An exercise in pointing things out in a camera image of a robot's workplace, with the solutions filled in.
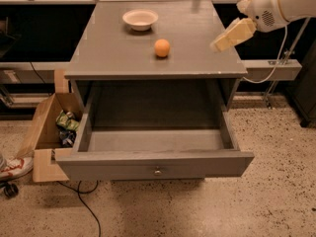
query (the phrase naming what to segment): white bowl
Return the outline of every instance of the white bowl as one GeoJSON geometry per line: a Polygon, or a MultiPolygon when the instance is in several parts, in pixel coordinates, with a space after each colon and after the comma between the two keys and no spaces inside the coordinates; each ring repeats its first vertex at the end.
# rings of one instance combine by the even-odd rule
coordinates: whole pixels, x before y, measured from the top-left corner
{"type": "Polygon", "coordinates": [[[136,31],[147,31],[158,20],[158,14],[151,10],[138,9],[126,12],[122,19],[136,31]]]}

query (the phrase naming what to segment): cardboard box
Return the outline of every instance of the cardboard box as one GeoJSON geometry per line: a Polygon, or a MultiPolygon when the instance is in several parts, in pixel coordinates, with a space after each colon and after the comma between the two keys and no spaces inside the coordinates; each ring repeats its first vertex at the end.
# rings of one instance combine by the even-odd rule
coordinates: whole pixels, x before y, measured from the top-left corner
{"type": "Polygon", "coordinates": [[[69,155],[72,151],[72,148],[60,148],[56,118],[61,111],[72,112],[78,120],[81,119],[82,112],[74,93],[55,93],[39,103],[32,124],[17,153],[17,157],[34,157],[34,182],[68,180],[59,165],[51,159],[52,149],[56,155],[69,155]]]}

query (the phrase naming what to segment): speckled floor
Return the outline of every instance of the speckled floor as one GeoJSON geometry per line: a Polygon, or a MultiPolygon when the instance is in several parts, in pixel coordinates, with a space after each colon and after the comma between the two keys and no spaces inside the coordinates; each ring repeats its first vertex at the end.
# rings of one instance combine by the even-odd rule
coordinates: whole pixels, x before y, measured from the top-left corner
{"type": "MultiPolygon", "coordinates": [[[[241,149],[255,153],[241,178],[100,182],[83,195],[102,236],[316,236],[316,128],[301,128],[283,96],[272,103],[268,110],[255,97],[238,97],[229,111],[241,149]]],[[[0,150],[14,155],[30,122],[0,125],[0,150]]],[[[0,195],[1,236],[98,236],[74,192],[35,184],[30,174],[14,183],[17,197],[0,195]]]]}

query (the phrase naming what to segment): shoe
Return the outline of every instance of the shoe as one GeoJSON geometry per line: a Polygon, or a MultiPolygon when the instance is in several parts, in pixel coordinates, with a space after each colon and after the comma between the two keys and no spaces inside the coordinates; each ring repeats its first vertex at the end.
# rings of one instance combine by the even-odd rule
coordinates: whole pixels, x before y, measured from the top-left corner
{"type": "Polygon", "coordinates": [[[0,181],[9,181],[28,174],[33,169],[33,158],[6,159],[7,166],[0,171],[0,181]]]}

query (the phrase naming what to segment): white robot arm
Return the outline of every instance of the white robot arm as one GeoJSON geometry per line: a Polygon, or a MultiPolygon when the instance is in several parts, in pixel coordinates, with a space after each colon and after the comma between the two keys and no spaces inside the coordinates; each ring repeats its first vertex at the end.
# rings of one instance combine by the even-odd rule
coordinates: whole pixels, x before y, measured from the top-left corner
{"type": "Polygon", "coordinates": [[[233,21],[211,43],[213,51],[223,51],[248,40],[256,30],[268,33],[295,20],[316,17],[316,0],[244,0],[237,8],[249,18],[233,21]]]}

